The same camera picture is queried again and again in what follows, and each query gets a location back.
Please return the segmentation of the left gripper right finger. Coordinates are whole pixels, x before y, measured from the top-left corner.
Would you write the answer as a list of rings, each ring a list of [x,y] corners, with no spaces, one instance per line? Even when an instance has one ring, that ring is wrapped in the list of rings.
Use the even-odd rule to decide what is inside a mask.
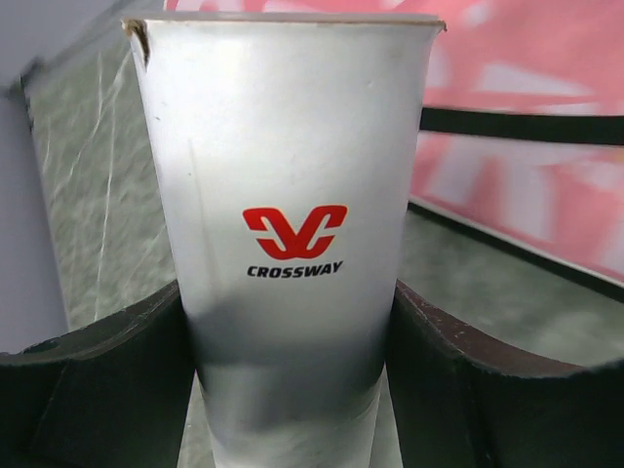
[[[619,467],[623,365],[529,353],[396,288],[387,374],[407,467]]]

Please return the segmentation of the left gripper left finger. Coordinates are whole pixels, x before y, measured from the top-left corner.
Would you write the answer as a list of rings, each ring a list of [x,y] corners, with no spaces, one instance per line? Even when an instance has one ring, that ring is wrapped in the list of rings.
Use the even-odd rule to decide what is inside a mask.
[[[1,356],[4,467],[175,467],[193,375],[178,285]]]

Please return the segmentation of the white shuttlecock tube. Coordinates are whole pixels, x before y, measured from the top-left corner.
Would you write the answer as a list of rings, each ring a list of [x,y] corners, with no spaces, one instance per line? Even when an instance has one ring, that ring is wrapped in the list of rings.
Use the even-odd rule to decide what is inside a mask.
[[[366,467],[429,15],[122,21],[219,467]]]

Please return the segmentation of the pink racket cover bag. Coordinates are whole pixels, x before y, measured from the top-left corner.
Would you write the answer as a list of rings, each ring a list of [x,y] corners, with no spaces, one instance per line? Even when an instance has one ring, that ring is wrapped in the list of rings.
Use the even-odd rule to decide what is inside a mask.
[[[410,197],[623,281],[619,1],[168,1],[170,11],[437,14]]]

